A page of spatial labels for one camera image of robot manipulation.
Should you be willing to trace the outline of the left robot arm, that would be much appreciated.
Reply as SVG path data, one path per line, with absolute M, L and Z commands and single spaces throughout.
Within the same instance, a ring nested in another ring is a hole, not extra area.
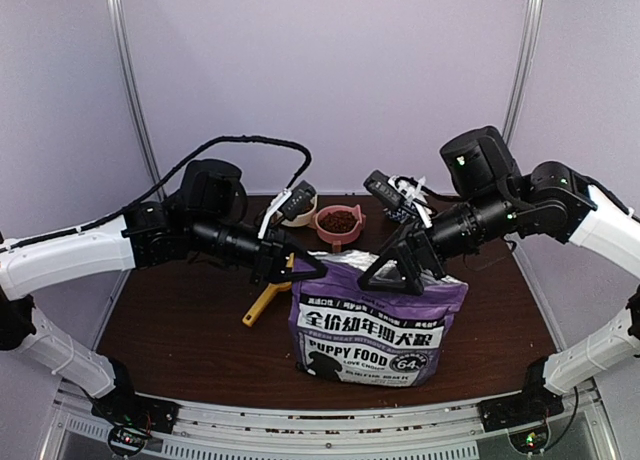
M 77 226 L 1 245 L 1 348 L 24 353 L 75 383 L 123 424 L 144 413 L 126 367 L 78 343 L 33 300 L 45 287 L 112 271 L 130 271 L 204 253 L 244 266 L 258 284 L 326 275 L 326 266 L 268 221 L 259 228 L 231 218 L 245 203 L 241 170 L 217 159 L 192 160 L 177 191 L 142 200 L 105 223 Z

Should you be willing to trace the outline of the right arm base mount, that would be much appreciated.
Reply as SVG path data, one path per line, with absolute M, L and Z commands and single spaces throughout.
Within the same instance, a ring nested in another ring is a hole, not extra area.
M 547 357 L 542 357 L 527 367 L 519 392 L 478 403 L 485 432 L 542 421 L 564 412 L 562 395 L 545 388 L 543 372 L 547 360 Z

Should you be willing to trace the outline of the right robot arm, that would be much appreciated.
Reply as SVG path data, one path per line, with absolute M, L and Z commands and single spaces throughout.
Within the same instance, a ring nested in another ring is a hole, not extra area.
M 423 271 L 442 278 L 446 260 L 477 253 L 484 243 L 512 233 L 548 235 L 586 248 L 639 280 L 639 218 L 592 177 L 557 161 L 522 175 L 493 126 L 455 137 L 440 155 L 459 197 L 446 201 L 455 205 L 399 228 L 359 277 L 362 290 L 420 295 Z M 374 280 L 390 260 L 397 262 L 399 282 Z M 550 406 L 551 394 L 567 394 L 631 356 L 639 356 L 639 286 L 604 327 L 530 365 L 529 385 L 514 397 L 513 413 L 533 421 Z

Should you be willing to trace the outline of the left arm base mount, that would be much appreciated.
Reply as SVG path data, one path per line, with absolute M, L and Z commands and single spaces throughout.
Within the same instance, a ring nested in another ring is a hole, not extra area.
M 135 392 L 127 367 L 109 360 L 115 374 L 115 388 L 100 398 L 91 397 L 92 414 L 112 424 L 138 430 L 171 433 L 179 405 L 173 401 L 142 396 Z

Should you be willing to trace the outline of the purple pet food bag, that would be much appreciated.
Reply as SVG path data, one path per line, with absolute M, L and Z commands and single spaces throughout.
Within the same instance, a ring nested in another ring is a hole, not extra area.
M 421 386 L 432 377 L 467 283 L 424 273 L 419 296 L 363 291 L 357 280 L 376 255 L 313 255 L 328 271 L 292 287 L 288 323 L 297 368 L 324 380 L 390 388 Z

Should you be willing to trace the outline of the yellow plastic scoop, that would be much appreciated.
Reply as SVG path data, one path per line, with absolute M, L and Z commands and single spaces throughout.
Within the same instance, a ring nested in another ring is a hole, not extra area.
M 242 323 L 247 327 L 252 327 L 275 297 L 280 293 L 289 291 L 290 289 L 290 282 L 277 284 L 269 283 L 244 314 Z

